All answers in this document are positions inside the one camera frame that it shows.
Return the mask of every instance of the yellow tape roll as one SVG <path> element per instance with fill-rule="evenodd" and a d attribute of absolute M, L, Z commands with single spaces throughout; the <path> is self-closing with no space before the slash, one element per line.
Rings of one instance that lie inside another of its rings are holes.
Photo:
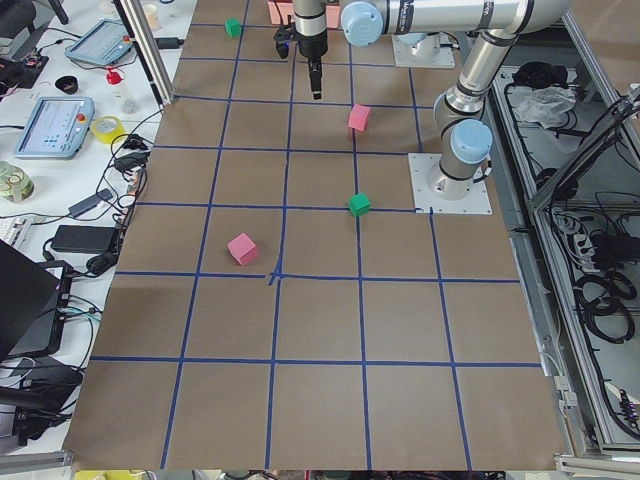
<path fill-rule="evenodd" d="M 100 117 L 91 122 L 91 133 L 96 138 L 106 144 L 111 144 L 116 138 L 118 141 L 125 139 L 124 135 L 127 133 L 124 130 L 124 125 L 118 117 Z"/>

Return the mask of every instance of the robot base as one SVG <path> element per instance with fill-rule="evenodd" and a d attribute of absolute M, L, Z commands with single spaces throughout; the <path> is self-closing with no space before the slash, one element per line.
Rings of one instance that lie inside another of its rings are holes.
<path fill-rule="evenodd" d="M 416 47 L 401 42 L 395 35 L 393 40 L 393 54 L 396 67 L 423 68 L 455 68 L 456 62 L 450 47 L 440 47 L 440 43 L 448 43 L 449 37 L 441 33 L 439 37 L 425 38 Z"/>
<path fill-rule="evenodd" d="M 413 202 L 419 213 L 451 213 L 459 215 L 491 215 L 491 203 L 484 182 L 472 183 L 466 197 L 461 200 L 445 200 L 433 193 L 427 185 L 431 168 L 440 161 L 440 154 L 410 153 L 409 169 Z"/>

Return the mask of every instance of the plastic bag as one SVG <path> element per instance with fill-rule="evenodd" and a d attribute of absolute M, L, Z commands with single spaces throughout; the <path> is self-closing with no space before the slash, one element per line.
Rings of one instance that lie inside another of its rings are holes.
<path fill-rule="evenodd" d="M 559 127 L 566 123 L 566 112 L 576 104 L 573 90 L 549 87 L 527 95 L 514 113 L 522 122 L 539 123 L 543 128 Z"/>

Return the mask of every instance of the bottle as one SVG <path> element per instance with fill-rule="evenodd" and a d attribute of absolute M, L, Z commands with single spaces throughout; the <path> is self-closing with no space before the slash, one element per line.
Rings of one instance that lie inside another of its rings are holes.
<path fill-rule="evenodd" d="M 0 197 L 20 203 L 33 193 L 33 181 L 24 170 L 0 160 Z"/>
<path fill-rule="evenodd" d="M 138 104 L 125 86 L 124 78 L 115 67 L 107 67 L 107 83 L 112 85 L 116 103 L 120 106 L 122 113 L 131 114 L 138 111 Z"/>

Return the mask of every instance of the computer monitor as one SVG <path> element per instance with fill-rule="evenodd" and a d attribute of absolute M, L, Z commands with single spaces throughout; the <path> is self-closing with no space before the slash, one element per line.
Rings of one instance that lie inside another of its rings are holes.
<path fill-rule="evenodd" d="M 0 361 L 57 298 L 60 280 L 13 247 L 0 241 Z"/>

